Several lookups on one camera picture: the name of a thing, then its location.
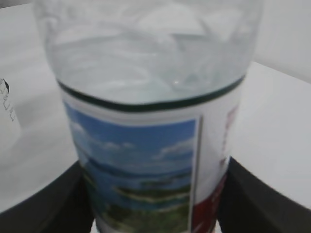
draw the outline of clear plastic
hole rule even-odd
[[[262,0],[36,0],[57,79],[121,103],[211,93],[250,64]]]

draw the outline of white label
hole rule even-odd
[[[122,112],[63,91],[105,233],[206,233],[216,219],[241,86],[211,101]]]
[[[20,126],[4,79],[0,79],[0,150],[10,148],[20,136]]]

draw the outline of cloud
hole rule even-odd
[[[100,142],[96,140],[96,143],[101,146],[104,150],[108,150],[110,152],[124,152],[124,151],[129,151],[133,150],[136,148],[136,146],[132,143],[129,142],[124,142],[124,143],[114,143],[114,142]]]
[[[129,150],[133,150],[136,148],[136,146],[133,143],[129,143],[129,142],[123,142],[123,143],[118,144],[114,142],[109,142],[109,141],[104,142],[104,141],[95,139],[92,136],[90,136],[79,123],[74,122],[74,121],[70,122],[70,127],[74,132],[83,134],[86,137],[86,140],[92,141],[94,144],[97,144],[98,146],[100,146],[103,150],[116,153],[116,152],[122,152],[125,150],[129,151]]]
[[[122,146],[123,146],[124,148],[127,148],[127,149],[134,149],[134,148],[135,148],[135,145],[132,144],[132,143],[129,143],[129,142],[124,142],[124,143],[122,144]]]
[[[193,138],[185,141],[177,142],[171,146],[165,147],[160,151],[160,154],[153,157],[154,160],[160,160],[164,157],[177,157],[185,153],[193,151]]]
[[[85,133],[85,130],[82,128],[82,126],[74,121],[70,122],[70,127],[76,132]]]
[[[109,150],[109,151],[114,151],[114,152],[121,150],[121,146],[113,142],[103,142],[103,143],[100,142],[100,144],[104,150]]]

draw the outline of water bottle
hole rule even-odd
[[[261,0],[36,0],[99,231],[213,230]]]

